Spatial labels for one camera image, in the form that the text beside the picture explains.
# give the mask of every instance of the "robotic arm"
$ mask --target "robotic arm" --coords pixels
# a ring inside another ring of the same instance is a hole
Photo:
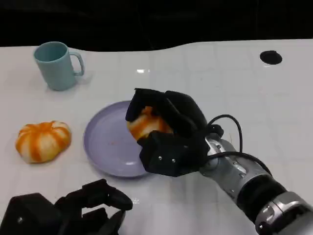
[[[259,159],[242,152],[241,128],[234,117],[221,115],[207,124],[188,95],[136,89],[126,120],[134,121],[145,106],[151,106],[174,131],[153,131],[138,141],[143,147],[140,159],[146,171],[172,177],[199,171],[229,195],[260,235],[313,234],[312,207],[275,181]],[[222,128],[213,125],[223,117],[237,124],[239,152],[222,139]]]

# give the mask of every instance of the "purple plate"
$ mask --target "purple plate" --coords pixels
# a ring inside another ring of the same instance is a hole
[[[93,165],[119,177],[147,174],[139,158],[141,147],[126,125],[129,104],[130,101],[122,101],[102,109],[84,133],[84,149]]]

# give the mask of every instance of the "small pumpkin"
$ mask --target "small pumpkin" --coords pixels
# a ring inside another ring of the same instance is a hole
[[[71,142],[71,131],[64,122],[27,124],[19,132],[15,147],[28,163],[53,160]]]
[[[127,127],[135,140],[146,138],[152,131],[173,133],[170,126],[161,118],[153,115],[152,107],[146,106],[139,117],[133,122],[127,122]]]

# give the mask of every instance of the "mug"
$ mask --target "mug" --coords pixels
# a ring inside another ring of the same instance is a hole
[[[74,71],[70,55],[78,58],[81,71]],[[85,73],[82,56],[77,52],[69,52],[64,43],[44,43],[34,51],[34,58],[45,82],[53,90],[64,91],[71,88],[76,84],[75,76]]]

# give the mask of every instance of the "table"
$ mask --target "table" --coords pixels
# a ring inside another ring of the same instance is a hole
[[[149,52],[79,51],[86,76],[65,92],[47,88],[33,50],[0,48],[0,216],[14,195],[40,192],[55,202],[105,177],[134,202],[121,235],[255,234],[226,194],[199,173],[122,180],[88,163],[82,144],[88,121],[106,105],[131,99],[135,87],[190,94],[207,119],[234,115],[243,129],[244,152],[260,158],[277,181],[313,203],[313,40],[194,43]],[[276,50],[283,62],[263,63],[259,55],[265,50]],[[27,123],[54,119],[71,127],[71,146],[50,163],[25,164],[15,150],[18,131]],[[218,123],[237,147],[235,125]]]

